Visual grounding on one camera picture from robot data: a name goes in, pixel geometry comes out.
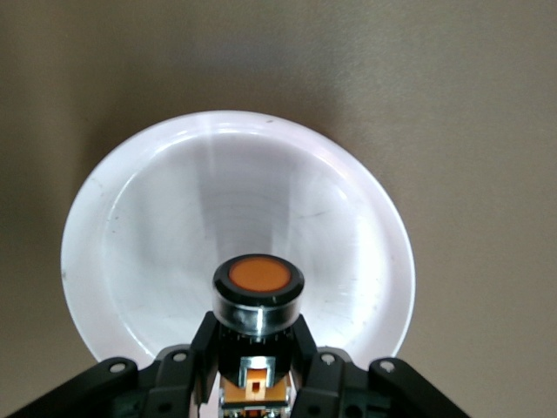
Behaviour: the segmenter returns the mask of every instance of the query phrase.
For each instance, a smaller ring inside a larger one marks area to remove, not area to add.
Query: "orange disc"
[[[268,257],[248,257],[234,263],[228,277],[232,283],[250,292],[275,292],[290,283],[290,270]]]

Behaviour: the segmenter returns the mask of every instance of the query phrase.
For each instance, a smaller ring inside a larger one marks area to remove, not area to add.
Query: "beige surface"
[[[65,216],[115,145],[191,111],[324,133],[418,274],[400,356],[477,417],[557,415],[557,3],[2,2],[0,415],[93,364]]]

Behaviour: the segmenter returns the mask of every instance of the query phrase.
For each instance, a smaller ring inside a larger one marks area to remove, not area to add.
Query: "white plate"
[[[320,346],[361,367],[394,355],[413,309],[413,256],[377,180],[329,139],[284,119],[209,111],[123,142],[92,172],[64,230],[73,320],[99,360],[140,367],[189,343],[219,264],[244,253],[305,275]]]

